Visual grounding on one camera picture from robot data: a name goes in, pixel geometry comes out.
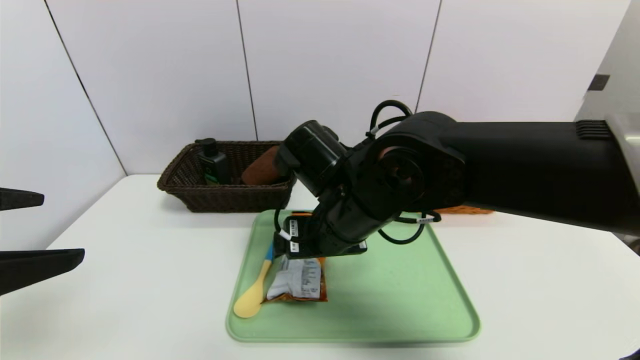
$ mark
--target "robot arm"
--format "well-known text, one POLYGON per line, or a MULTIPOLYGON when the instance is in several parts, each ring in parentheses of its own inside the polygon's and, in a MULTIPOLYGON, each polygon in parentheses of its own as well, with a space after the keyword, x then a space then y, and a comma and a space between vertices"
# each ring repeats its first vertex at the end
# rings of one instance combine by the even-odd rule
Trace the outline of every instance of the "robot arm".
POLYGON ((461 204, 640 234, 632 173, 640 136, 629 131, 640 119, 464 123, 428 111, 394 121, 352 149, 315 120, 287 137, 276 166, 320 204, 291 239, 299 251, 277 235, 275 249, 292 258, 357 254, 402 211, 461 204))

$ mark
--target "light green tray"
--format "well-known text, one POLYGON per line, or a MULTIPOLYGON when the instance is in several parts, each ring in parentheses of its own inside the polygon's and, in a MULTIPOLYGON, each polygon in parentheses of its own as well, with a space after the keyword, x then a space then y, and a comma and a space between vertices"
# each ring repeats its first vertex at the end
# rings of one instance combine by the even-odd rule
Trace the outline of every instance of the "light green tray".
MULTIPOLYGON (((281 212, 280 223, 290 213, 281 212)), ((398 239, 415 230, 397 222, 385 227, 398 239)), ((239 318, 233 304, 255 282, 272 238, 270 210, 253 223, 227 313, 227 331, 238 341, 440 343, 471 340, 480 331, 478 315, 429 226, 408 245, 375 234, 365 254, 327 258, 328 302, 264 304, 253 318, 239 318)), ((278 264, 271 266, 265 292, 278 264)))

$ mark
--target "snack package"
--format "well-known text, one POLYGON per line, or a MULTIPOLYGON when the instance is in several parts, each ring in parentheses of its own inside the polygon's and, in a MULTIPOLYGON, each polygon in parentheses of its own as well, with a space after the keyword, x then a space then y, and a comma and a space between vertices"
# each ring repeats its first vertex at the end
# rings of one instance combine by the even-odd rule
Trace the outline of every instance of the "snack package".
POLYGON ((262 302, 328 301, 324 259, 289 259, 282 256, 278 273, 262 302))

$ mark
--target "white wall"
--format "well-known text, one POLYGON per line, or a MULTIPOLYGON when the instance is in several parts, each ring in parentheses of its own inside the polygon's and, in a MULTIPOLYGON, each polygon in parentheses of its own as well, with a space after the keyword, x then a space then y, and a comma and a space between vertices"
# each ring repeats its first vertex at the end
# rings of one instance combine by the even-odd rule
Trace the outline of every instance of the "white wall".
POLYGON ((315 119, 355 145, 381 101, 413 110, 439 4, 240 0, 258 137, 283 140, 315 119))
POLYGON ((633 0, 598 69, 610 74, 601 92, 588 92, 576 119, 604 119, 607 113, 640 113, 640 0, 633 0))
POLYGON ((460 121, 572 121, 628 4, 443 0, 418 109, 460 121))
POLYGON ((129 174, 158 174, 197 138, 255 140, 233 0, 49 1, 129 174))
POLYGON ((0 213, 0 250, 43 249, 124 176, 42 0, 3 0, 0 186, 45 194, 0 213))

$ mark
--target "panel seam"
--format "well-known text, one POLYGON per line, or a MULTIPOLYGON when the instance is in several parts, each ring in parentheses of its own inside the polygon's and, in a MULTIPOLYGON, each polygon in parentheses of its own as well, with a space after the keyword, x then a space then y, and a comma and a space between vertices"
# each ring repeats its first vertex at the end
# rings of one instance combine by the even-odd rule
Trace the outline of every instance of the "panel seam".
POLYGON ((113 150, 113 154, 116 156, 116 159, 118 160, 118 163, 120 164, 120 167, 122 168, 122 171, 124 172, 125 176, 128 176, 129 174, 127 173, 127 170, 124 168, 124 165, 122 164, 122 160, 120 160, 120 156, 118 155, 118 152, 116 151, 116 148, 113 146, 113 142, 111 142, 111 139, 109 138, 109 134, 107 134, 107 131, 104 129, 104 125, 102 125, 102 121, 100 120, 100 117, 98 116, 97 111, 95 111, 95 106, 93 105, 93 102, 91 101, 91 98, 89 97, 89 93, 86 91, 86 88, 84 87, 84 83, 82 82, 82 79, 80 78, 80 75, 78 74, 78 71, 76 69, 76 65, 74 64, 73 60, 71 60, 71 55, 69 55, 69 50, 67 49, 67 45, 65 45, 65 41, 62 39, 62 35, 60 34, 60 30, 58 29, 58 25, 56 24, 56 20, 53 18, 53 14, 51 13, 51 9, 49 8, 49 3, 47 2, 47 0, 43 0, 43 1, 44 1, 44 5, 47 7, 47 11, 49 12, 49 17, 51 18, 51 22, 53 22, 53 27, 56 29, 56 32, 58 34, 58 38, 60 39, 60 42, 62 43, 62 48, 64 48, 65 53, 67 54, 67 58, 69 59, 69 62, 71 63, 71 67, 73 68, 74 72, 76 73, 76 77, 78 79, 78 82, 80 83, 80 86, 82 87, 82 90, 84 92, 84 96, 86 96, 86 99, 89 102, 89 105, 91 106, 91 109, 93 110, 93 114, 95 115, 95 118, 98 120, 98 124, 100 124, 100 128, 102 129, 102 132, 104 133, 104 136, 107 138, 107 141, 109 142, 109 146, 111 146, 111 150, 113 150))
POLYGON ((433 23, 433 34, 431 35, 431 42, 429 43, 429 52, 427 53, 427 61, 424 64, 424 72, 422 73, 422 81, 420 82, 420 90, 418 91, 418 101, 415 103, 415 110, 413 113, 418 112, 418 105, 420 105, 420 96, 422 95, 422 87, 424 86, 424 79, 427 76, 427 67, 429 66, 429 59, 431 58, 431 50, 433 50, 433 41, 436 38, 436 30, 438 28, 438 19, 440 18, 440 9, 442 8, 442 0, 438 3, 438 11, 436 12, 436 21, 433 23))
POLYGON ((236 9, 238 11, 238 25, 240 26, 240 39, 242 41, 242 52, 244 55, 244 69, 246 70, 246 82, 249 86, 249 101, 251 102, 251 114, 253 115, 253 130, 255 131, 255 141, 258 141, 258 125, 255 122, 255 108, 253 107, 253 94, 251 91, 251 80, 249 78, 249 63, 246 60, 246 47, 244 46, 244 33, 242 30, 242 20, 240 19, 240 4, 236 0, 236 9))

